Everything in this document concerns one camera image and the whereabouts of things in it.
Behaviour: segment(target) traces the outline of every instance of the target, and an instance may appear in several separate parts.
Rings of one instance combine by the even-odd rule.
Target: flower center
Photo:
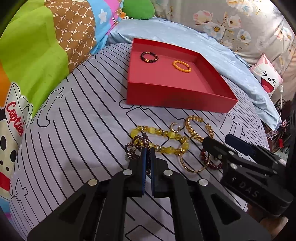
[[[215,32],[219,32],[219,31],[220,31],[220,28],[219,28],[219,27],[213,27],[213,30],[214,30]]]

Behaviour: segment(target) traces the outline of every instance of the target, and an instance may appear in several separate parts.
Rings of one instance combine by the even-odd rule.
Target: bed
[[[183,125],[188,115],[203,117],[224,143],[231,133],[268,148],[260,118],[252,101],[236,84],[223,77],[238,98],[227,114],[126,104],[131,44],[111,44],[79,65],[49,95],[29,125],[18,150],[10,187],[12,223],[23,238],[89,179],[109,179],[126,168],[124,145],[137,125],[167,130],[172,122]],[[195,126],[203,137],[204,123]],[[172,145],[169,139],[149,135],[153,143]],[[200,143],[191,142],[184,161],[192,169],[202,167]],[[175,155],[157,153],[169,168],[186,179],[206,178],[242,209],[246,202],[223,188],[221,171],[185,171]],[[151,180],[141,199],[127,201],[124,240],[174,240],[169,199],[154,199]]]

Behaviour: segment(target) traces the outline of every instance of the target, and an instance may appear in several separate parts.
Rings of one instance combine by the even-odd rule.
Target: cat face pillow
[[[263,53],[259,61],[250,68],[252,74],[259,81],[269,97],[283,82],[283,79]]]

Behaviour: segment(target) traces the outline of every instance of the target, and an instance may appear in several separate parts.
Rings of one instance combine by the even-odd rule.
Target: black beaded bracelet
[[[145,54],[150,54],[150,55],[154,56],[155,59],[152,59],[152,60],[146,59],[146,58],[144,58]],[[158,56],[155,53],[152,53],[152,52],[143,52],[141,54],[140,58],[141,58],[141,60],[143,60],[146,63],[154,63],[154,62],[156,62],[158,60]]]

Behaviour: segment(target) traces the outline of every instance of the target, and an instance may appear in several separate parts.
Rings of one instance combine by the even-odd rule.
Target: green pillow
[[[150,19],[155,12],[150,0],[124,0],[122,11],[133,19]]]

